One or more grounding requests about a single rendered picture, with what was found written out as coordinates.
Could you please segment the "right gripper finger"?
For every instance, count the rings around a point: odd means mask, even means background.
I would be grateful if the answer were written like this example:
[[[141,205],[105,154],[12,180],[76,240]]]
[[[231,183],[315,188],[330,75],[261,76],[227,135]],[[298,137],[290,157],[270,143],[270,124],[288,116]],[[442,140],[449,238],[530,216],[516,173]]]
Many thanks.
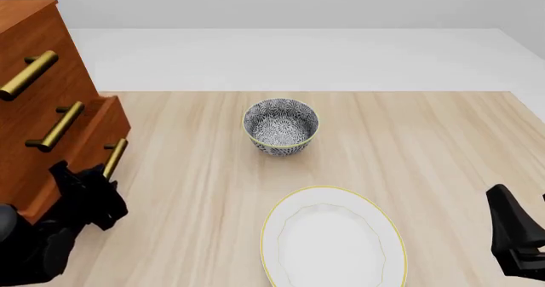
[[[486,197],[492,223],[493,253],[545,246],[545,229],[525,212],[507,187],[496,184],[486,192]]]

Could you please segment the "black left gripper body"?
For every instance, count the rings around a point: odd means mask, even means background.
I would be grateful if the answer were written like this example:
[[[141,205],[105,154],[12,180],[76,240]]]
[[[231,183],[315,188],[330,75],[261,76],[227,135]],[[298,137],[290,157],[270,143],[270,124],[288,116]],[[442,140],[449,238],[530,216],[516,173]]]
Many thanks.
[[[123,197],[106,198],[103,187],[87,188],[78,179],[78,173],[68,169],[67,161],[59,161],[49,169],[60,198],[48,210],[48,218],[69,227],[94,224],[109,230],[129,211]]]

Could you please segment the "white plate with yellow rim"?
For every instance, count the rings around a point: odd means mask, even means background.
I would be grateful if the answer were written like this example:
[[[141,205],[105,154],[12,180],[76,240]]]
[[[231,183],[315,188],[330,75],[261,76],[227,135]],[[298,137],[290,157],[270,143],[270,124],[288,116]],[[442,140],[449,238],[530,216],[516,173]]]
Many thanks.
[[[305,187],[275,204],[261,229],[272,287],[405,287],[403,239],[380,207],[340,187]]]

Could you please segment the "wooden cabinet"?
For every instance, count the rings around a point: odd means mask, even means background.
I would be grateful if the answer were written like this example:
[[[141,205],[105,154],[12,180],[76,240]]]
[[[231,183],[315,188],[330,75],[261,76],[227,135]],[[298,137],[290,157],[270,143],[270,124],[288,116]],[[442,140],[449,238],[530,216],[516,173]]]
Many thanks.
[[[49,168],[117,161],[129,120],[99,95],[55,0],[0,0],[0,204],[37,222],[59,199]]]

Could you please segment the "short brass drawer handle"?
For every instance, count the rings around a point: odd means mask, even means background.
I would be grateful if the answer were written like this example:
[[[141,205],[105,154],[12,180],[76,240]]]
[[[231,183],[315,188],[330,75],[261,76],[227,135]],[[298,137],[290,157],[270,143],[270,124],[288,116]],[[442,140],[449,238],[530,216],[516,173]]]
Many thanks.
[[[125,138],[121,138],[117,143],[108,143],[104,145],[105,150],[111,151],[110,156],[104,163],[104,169],[102,172],[106,179],[109,180],[112,177],[112,174],[117,168],[128,144],[129,143]]]

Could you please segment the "blue patterned bowl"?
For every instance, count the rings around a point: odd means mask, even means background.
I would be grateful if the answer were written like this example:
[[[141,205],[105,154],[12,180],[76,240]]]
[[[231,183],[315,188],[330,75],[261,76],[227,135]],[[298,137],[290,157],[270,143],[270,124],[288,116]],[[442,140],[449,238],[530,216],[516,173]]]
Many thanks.
[[[255,103],[243,116],[251,142],[272,156],[291,156],[306,148],[319,129],[317,113],[306,103],[272,98]]]

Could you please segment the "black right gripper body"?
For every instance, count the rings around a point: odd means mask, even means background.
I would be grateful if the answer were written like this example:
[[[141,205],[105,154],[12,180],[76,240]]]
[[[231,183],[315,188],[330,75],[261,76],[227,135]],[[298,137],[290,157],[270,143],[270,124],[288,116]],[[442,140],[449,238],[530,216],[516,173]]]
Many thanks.
[[[538,248],[491,248],[505,276],[545,280],[545,252]]]

